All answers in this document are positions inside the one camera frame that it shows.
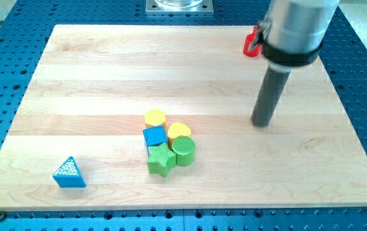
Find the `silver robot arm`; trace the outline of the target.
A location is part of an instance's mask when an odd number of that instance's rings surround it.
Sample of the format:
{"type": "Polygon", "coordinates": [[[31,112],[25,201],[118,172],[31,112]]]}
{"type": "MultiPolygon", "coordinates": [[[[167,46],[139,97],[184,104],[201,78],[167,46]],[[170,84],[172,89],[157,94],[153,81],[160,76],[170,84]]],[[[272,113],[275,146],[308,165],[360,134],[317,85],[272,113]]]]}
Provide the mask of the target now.
{"type": "Polygon", "coordinates": [[[270,62],[286,67],[313,63],[338,0],[272,0],[258,22],[258,43],[270,62]]]}

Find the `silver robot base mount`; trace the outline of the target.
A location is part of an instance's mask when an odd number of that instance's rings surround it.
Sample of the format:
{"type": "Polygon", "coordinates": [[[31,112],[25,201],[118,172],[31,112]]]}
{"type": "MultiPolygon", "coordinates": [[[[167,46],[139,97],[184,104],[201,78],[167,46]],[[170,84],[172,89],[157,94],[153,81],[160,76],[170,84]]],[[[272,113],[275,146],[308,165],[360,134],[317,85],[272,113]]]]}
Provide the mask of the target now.
{"type": "Polygon", "coordinates": [[[213,0],[146,0],[147,15],[209,13],[213,14],[213,0]]]}

